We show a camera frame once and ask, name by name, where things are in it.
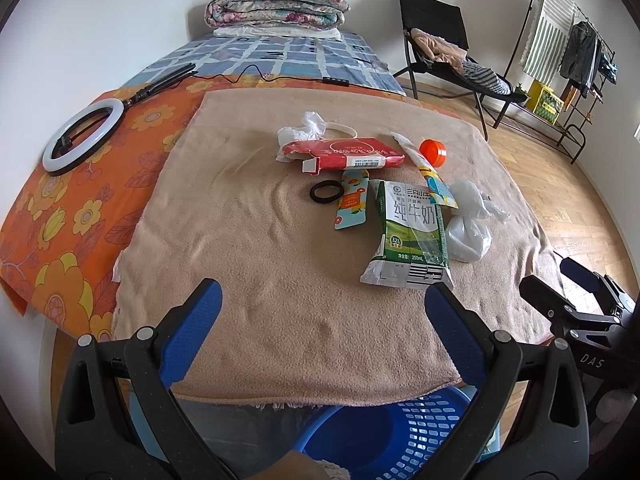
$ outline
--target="orange floral fabric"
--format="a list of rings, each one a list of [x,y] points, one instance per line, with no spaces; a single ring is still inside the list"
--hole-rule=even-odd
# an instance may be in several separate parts
[[[50,176],[37,165],[16,198],[0,230],[0,285],[14,305],[24,312],[31,303],[73,336],[91,332],[98,340],[111,339],[118,288],[111,281],[113,265],[129,245],[164,162],[204,93],[270,87],[406,99],[311,80],[268,83],[242,76],[231,84],[191,77],[133,106],[109,141],[87,161],[60,176]],[[106,92],[99,99],[126,99],[139,88]]]

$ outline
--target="folded floral quilt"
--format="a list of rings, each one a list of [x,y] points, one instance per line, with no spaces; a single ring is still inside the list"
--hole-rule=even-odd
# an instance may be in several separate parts
[[[345,0],[211,0],[205,21],[211,27],[297,23],[309,28],[332,28],[344,23]]]

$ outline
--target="white wall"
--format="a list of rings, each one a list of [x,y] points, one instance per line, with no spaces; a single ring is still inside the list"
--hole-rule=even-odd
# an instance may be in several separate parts
[[[344,28],[361,34],[392,72],[403,68],[404,49],[398,0],[347,0],[351,10]],[[518,37],[529,0],[442,0],[460,6],[470,53],[502,73]],[[587,148],[578,163],[598,189],[627,245],[636,274],[640,267],[640,143],[633,134],[640,123],[640,32],[620,0],[575,0],[616,51],[620,67],[616,86],[604,88],[605,103],[594,110],[594,124],[584,129]],[[517,62],[510,80],[529,87]],[[560,93],[565,81],[557,79]]]
[[[0,32],[0,222],[60,124],[203,34],[208,1],[20,0]],[[50,459],[42,431],[53,330],[43,316],[12,309],[0,292],[0,394]]]

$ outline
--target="black ring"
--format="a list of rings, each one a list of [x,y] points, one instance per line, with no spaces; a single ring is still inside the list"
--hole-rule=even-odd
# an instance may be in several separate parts
[[[338,192],[335,195],[331,196],[318,196],[316,195],[316,191],[321,189],[321,187],[337,187]],[[339,180],[323,180],[322,182],[318,182],[309,190],[309,196],[311,200],[314,202],[318,202],[319,204],[328,204],[329,202],[333,202],[334,200],[338,200],[342,195],[344,195],[344,187]]]

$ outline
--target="black folding chair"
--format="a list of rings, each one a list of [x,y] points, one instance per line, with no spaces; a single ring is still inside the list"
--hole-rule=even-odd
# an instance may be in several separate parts
[[[444,4],[438,0],[400,0],[400,13],[402,15],[402,29],[404,31],[404,56],[406,57],[407,66],[396,72],[394,77],[409,73],[411,79],[411,87],[414,91],[414,98],[418,98],[418,89],[415,85],[415,73],[430,74],[437,78],[448,81],[466,90],[473,92],[476,98],[476,107],[480,115],[482,130],[484,131],[484,139],[489,140],[486,132],[486,124],[484,115],[482,114],[481,100],[484,96],[489,96],[504,102],[521,103],[527,99],[526,95],[514,92],[513,85],[505,78],[498,75],[500,79],[509,85],[510,94],[497,94],[487,88],[478,86],[476,83],[469,81],[460,75],[448,63],[432,62],[427,60],[420,50],[420,47],[412,40],[411,29],[419,28],[432,36],[439,36],[444,40],[453,43],[458,47],[468,50],[469,44],[466,40],[465,23],[462,21],[462,13],[460,7]],[[415,61],[411,61],[409,46],[414,51]],[[473,58],[467,56],[467,59],[475,62]]]

